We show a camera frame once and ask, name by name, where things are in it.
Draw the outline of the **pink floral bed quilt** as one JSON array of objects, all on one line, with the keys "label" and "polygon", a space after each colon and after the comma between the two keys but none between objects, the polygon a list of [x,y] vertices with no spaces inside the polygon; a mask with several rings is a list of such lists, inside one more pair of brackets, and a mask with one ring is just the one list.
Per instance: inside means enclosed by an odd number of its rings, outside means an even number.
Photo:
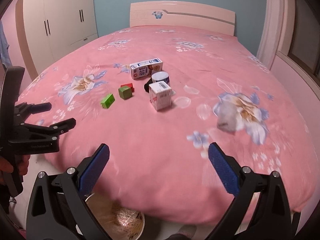
[{"label": "pink floral bed quilt", "polygon": [[[156,111],[130,64],[159,58],[169,74],[171,106]],[[124,100],[120,85],[133,83]],[[103,108],[112,93],[115,102]],[[56,168],[76,166],[100,144],[110,148],[96,190],[125,207],[173,222],[216,224],[233,196],[208,160],[216,142],[254,172],[279,172],[292,211],[313,195],[319,172],[308,128],[289,94],[235,37],[164,26],[100,37],[44,70],[19,102],[52,104],[30,124],[69,118],[76,126],[46,155]],[[236,131],[217,127],[222,102],[236,105]]]}]

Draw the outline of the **long white milk carton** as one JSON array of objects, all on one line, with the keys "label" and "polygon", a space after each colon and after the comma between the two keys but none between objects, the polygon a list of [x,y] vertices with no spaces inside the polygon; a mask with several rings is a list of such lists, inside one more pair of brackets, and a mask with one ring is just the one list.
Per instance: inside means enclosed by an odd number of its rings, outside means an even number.
[{"label": "long white milk carton", "polygon": [[130,69],[131,77],[136,80],[162,71],[163,61],[159,58],[140,61],[130,64]]}]

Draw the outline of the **cream wardrobe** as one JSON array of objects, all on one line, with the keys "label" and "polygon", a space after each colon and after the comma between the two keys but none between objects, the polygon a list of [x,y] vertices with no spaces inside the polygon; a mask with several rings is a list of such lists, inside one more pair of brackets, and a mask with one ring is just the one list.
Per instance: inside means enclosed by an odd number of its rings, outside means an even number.
[{"label": "cream wardrobe", "polygon": [[20,50],[32,79],[98,38],[94,0],[18,0],[15,12]]}]

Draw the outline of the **blue hanging cloth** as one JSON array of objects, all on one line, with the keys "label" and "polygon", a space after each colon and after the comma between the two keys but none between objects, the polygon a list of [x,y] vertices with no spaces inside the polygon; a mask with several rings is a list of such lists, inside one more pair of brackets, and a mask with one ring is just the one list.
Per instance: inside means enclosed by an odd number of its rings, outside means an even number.
[{"label": "blue hanging cloth", "polygon": [[3,66],[5,68],[12,66],[12,62],[9,55],[9,44],[4,33],[2,22],[0,22],[0,54]]}]

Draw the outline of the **white window frame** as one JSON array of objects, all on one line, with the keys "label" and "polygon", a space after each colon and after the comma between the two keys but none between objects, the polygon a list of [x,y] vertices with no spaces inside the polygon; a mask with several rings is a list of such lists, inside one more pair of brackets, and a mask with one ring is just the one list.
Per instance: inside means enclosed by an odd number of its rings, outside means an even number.
[{"label": "white window frame", "polygon": [[319,0],[266,0],[257,58],[271,68],[278,51],[319,78]]}]

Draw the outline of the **clear plastic cup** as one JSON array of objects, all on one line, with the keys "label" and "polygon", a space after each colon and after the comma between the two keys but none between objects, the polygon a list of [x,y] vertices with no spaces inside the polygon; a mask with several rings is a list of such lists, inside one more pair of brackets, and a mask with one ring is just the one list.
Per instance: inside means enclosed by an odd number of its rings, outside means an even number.
[{"label": "clear plastic cup", "polygon": [[236,131],[237,113],[236,105],[230,102],[222,102],[217,115],[218,129],[227,133],[234,133]]}]

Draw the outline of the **pink wooden headboard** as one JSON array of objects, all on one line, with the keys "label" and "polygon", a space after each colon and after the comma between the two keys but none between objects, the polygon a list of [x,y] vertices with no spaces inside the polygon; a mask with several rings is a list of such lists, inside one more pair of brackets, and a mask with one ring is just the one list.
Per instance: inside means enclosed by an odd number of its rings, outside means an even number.
[{"label": "pink wooden headboard", "polygon": [[235,12],[194,2],[131,3],[130,27],[143,25],[182,26],[234,36]]}]

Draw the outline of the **white blue round can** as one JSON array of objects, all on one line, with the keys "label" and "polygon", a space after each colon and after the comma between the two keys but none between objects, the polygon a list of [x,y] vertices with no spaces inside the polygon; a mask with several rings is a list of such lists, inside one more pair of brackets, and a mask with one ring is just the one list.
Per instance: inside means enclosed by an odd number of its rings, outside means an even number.
[{"label": "white blue round can", "polygon": [[151,78],[153,83],[163,81],[170,86],[170,77],[169,74],[165,71],[155,72],[154,74],[152,74]]}]

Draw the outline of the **light green toy brick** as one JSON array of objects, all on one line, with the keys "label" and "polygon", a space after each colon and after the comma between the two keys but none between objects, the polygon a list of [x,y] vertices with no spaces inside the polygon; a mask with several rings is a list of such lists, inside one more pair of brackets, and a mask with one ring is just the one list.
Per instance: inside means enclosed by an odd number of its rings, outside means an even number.
[{"label": "light green toy brick", "polygon": [[114,102],[115,102],[114,95],[113,95],[112,93],[110,93],[110,94],[107,94],[107,96],[105,96],[105,97],[101,100],[100,104],[101,104],[101,106],[102,106],[103,108],[108,109],[108,108],[110,108],[110,106],[111,106]]}]

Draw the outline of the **small white red carton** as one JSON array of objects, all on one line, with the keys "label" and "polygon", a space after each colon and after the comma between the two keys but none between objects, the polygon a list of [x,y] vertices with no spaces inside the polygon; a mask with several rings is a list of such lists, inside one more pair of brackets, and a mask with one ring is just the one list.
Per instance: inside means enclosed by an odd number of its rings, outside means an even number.
[{"label": "small white red carton", "polygon": [[172,88],[164,81],[149,84],[149,99],[156,111],[171,106]]}]

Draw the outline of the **dark green cube block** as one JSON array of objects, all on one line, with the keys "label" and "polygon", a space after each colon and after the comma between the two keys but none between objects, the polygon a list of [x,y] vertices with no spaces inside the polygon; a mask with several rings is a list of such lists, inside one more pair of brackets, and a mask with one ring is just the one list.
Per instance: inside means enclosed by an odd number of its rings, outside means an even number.
[{"label": "dark green cube block", "polygon": [[127,100],[132,97],[132,89],[129,86],[123,86],[118,89],[119,96]]}]

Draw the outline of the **white paper trash bucket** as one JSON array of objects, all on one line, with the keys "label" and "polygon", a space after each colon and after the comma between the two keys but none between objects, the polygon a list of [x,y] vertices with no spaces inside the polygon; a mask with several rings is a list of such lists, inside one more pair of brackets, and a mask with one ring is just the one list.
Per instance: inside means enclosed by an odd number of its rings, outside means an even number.
[{"label": "white paper trash bucket", "polygon": [[90,211],[112,239],[139,239],[144,231],[145,216],[107,197],[93,193],[86,199]]}]

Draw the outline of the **red toy block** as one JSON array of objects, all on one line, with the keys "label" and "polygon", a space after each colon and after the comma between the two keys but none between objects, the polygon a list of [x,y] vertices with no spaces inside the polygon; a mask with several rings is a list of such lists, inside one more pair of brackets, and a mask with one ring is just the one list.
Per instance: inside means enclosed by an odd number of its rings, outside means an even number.
[{"label": "red toy block", "polygon": [[120,85],[121,87],[129,87],[131,88],[131,91],[134,93],[135,92],[135,88],[133,86],[133,83],[126,83],[126,84],[122,84]]}]

